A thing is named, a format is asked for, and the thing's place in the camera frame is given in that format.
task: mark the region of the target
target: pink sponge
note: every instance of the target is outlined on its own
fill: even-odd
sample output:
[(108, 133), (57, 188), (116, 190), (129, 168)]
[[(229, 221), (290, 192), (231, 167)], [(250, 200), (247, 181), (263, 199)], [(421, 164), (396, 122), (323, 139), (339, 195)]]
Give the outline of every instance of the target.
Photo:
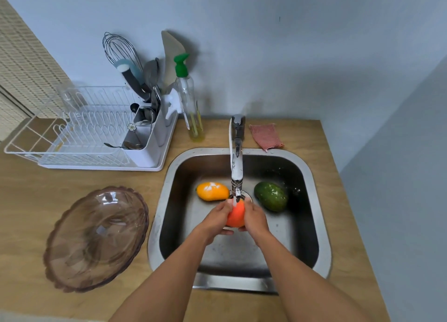
[(256, 143), (265, 151), (270, 148), (282, 147), (284, 145), (279, 139), (274, 123), (250, 125), (250, 131)]

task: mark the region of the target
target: person's right hand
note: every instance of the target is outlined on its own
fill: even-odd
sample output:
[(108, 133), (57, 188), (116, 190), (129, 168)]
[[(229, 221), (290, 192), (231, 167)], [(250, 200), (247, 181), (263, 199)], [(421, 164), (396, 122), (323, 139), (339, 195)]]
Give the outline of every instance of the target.
[(245, 226), (239, 228), (239, 231), (248, 231), (256, 245), (258, 245), (258, 241), (263, 235), (270, 234), (267, 218), (264, 211), (259, 206), (253, 204), (249, 197), (245, 198), (244, 205)]

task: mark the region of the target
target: flower sticker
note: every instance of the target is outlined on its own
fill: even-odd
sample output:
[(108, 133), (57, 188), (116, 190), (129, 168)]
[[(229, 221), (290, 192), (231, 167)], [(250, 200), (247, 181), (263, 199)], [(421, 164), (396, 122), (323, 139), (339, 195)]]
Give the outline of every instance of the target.
[(129, 129), (131, 132), (134, 132), (134, 131), (137, 130), (137, 126), (136, 126), (135, 123), (129, 123), (129, 124), (127, 125), (127, 129)]

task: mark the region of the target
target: person's left hand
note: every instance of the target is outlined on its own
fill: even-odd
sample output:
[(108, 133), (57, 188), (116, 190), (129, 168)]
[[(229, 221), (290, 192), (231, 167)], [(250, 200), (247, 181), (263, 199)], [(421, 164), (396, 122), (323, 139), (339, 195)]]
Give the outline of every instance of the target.
[(207, 245), (211, 244), (217, 235), (233, 235), (234, 231), (224, 229), (228, 214), (233, 209), (233, 200), (228, 199), (215, 206), (207, 217), (196, 227), (207, 236)]

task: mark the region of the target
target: white wall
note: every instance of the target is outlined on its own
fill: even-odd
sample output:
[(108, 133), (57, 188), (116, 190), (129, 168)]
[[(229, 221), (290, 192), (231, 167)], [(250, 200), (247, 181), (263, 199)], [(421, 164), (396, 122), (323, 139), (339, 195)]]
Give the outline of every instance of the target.
[(447, 54), (444, 0), (8, 0), (75, 81), (121, 85), (104, 31), (144, 58), (171, 29), (204, 114), (321, 119), (341, 170)]
[(447, 57), (342, 172), (392, 321), (447, 321)]

